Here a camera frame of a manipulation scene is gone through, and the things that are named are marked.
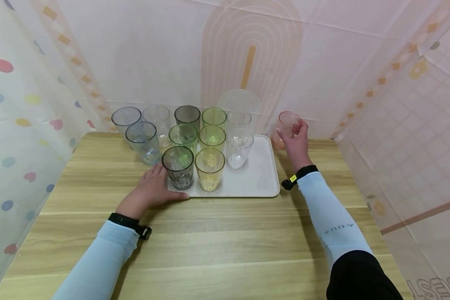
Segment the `pink arch pattern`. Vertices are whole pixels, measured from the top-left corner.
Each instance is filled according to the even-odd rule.
[[[297,61],[303,25],[291,0],[224,0],[210,15],[202,44],[203,107],[246,89],[259,99],[255,131],[276,107]]]

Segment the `drinking glass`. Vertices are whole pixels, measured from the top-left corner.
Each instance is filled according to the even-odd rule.
[[[279,128],[285,135],[292,137],[297,133],[296,127],[300,125],[301,122],[302,119],[297,114],[292,113],[291,111],[282,111],[278,116],[276,127]],[[275,129],[273,129],[272,134],[272,145],[277,149],[285,149],[284,142],[280,136],[278,136]]]
[[[125,132],[127,131],[128,127],[140,121],[141,117],[142,113],[138,108],[123,107],[116,110],[112,114],[112,122],[115,124],[115,127],[117,127],[118,132],[123,136],[123,139],[127,140]]]
[[[162,156],[168,177],[179,189],[188,189],[193,183],[193,153],[183,146],[171,147]]]
[[[187,123],[200,131],[200,110],[192,105],[184,105],[175,110],[177,124]]]
[[[168,132],[172,127],[170,110],[163,105],[152,105],[143,111],[142,119],[152,123],[157,128],[158,143],[160,147],[168,147],[170,145]]]
[[[146,165],[160,161],[157,129],[150,122],[137,122],[125,132],[130,145]]]
[[[198,134],[200,140],[200,148],[214,148],[218,151],[224,151],[226,133],[225,130],[218,126],[210,125],[203,127]]]
[[[252,115],[247,111],[229,111],[227,117],[227,132],[235,128],[243,128],[248,130],[252,121]]]
[[[247,160],[253,145],[253,135],[247,129],[237,127],[228,132],[226,143],[226,161],[233,169],[240,169]]]
[[[202,189],[206,192],[216,190],[225,166],[223,153],[214,148],[203,149],[195,157],[195,166]]]
[[[215,125],[222,129],[225,129],[226,113],[217,107],[210,107],[202,113],[203,127]]]
[[[197,154],[198,133],[190,124],[178,124],[170,129],[168,133],[174,146],[184,146]]]

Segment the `polka dot curtain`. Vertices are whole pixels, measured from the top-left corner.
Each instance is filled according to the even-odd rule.
[[[95,130],[12,10],[0,1],[0,279],[80,138]]]

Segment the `pink cup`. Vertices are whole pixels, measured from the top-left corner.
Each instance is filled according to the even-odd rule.
[[[292,137],[297,133],[296,128],[301,122],[302,119],[297,114],[291,111],[282,111],[278,116],[276,128],[279,128],[285,135]],[[273,129],[272,145],[277,149],[285,149],[284,142],[276,133],[276,129]]]

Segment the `wristwatch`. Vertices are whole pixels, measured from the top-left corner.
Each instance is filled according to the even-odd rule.
[[[132,219],[125,215],[117,214],[116,212],[113,212],[108,220],[114,222],[115,224],[132,228],[134,231],[136,231],[136,233],[138,233],[140,239],[142,240],[148,240],[150,234],[152,234],[152,228],[148,226],[140,226],[139,220]]]
[[[298,172],[294,176],[290,177],[290,179],[285,179],[284,181],[282,181],[282,186],[286,190],[291,190],[297,184],[297,181],[301,177],[304,177],[305,175],[312,172],[318,172],[317,166],[307,165],[307,167],[303,167],[300,170],[298,170]]]

